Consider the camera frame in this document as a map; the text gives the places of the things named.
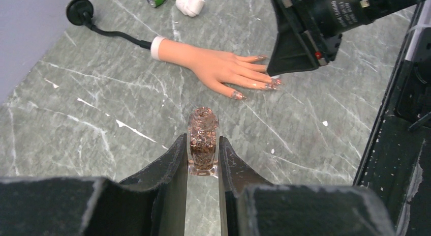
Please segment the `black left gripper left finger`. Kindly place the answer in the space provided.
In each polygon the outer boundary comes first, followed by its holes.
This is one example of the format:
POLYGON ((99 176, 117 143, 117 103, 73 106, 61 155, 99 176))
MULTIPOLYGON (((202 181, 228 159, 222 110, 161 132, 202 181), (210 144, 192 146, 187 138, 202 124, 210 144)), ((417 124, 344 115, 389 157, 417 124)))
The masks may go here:
POLYGON ((187 138, 132 176, 2 177, 1 235, 184 235, 187 138))

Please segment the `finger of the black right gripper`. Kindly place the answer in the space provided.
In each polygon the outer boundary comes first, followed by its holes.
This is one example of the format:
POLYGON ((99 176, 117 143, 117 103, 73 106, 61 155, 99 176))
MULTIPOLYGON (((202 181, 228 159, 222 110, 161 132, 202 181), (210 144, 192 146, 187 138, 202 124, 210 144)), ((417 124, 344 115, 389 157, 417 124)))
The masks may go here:
POLYGON ((283 0, 271 0, 277 24, 276 42, 267 66, 270 76, 285 73, 312 71, 319 68, 315 48, 299 14, 293 6, 286 7, 283 0))

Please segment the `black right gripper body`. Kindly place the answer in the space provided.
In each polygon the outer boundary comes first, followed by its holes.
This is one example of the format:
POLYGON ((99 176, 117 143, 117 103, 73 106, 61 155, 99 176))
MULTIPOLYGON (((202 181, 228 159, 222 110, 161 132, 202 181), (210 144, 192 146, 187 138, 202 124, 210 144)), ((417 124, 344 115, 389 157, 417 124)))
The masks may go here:
POLYGON ((333 61, 341 34, 368 25, 426 0, 281 0, 298 15, 300 33, 310 42, 312 59, 324 66, 333 61))

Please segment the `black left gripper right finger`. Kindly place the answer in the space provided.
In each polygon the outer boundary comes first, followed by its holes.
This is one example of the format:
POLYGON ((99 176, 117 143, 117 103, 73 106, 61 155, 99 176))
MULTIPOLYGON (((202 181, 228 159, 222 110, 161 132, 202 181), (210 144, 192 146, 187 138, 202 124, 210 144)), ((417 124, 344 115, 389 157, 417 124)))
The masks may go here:
POLYGON ((277 185, 219 139, 222 235, 395 235, 372 190, 357 186, 277 185))

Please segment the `glitter nail polish bottle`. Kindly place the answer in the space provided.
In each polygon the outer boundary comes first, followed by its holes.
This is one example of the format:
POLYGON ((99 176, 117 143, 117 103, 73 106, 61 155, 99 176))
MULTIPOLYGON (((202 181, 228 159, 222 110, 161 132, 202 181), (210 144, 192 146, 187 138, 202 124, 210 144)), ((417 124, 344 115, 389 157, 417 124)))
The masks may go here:
POLYGON ((208 107, 199 107, 189 116, 187 129, 189 174, 218 177, 219 119, 208 107))

